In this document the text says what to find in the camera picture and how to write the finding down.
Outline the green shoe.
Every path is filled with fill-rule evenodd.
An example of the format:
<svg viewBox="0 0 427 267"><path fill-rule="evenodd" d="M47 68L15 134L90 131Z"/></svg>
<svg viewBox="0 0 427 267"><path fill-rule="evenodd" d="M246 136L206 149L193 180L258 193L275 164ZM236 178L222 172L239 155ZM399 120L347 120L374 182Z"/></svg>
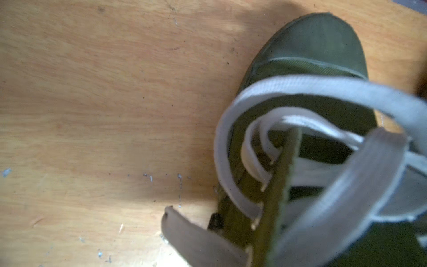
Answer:
<svg viewBox="0 0 427 267"><path fill-rule="evenodd" d="M295 19L266 43L215 133L207 228L167 207L192 267L424 267L427 104L368 80L353 28Z"/></svg>

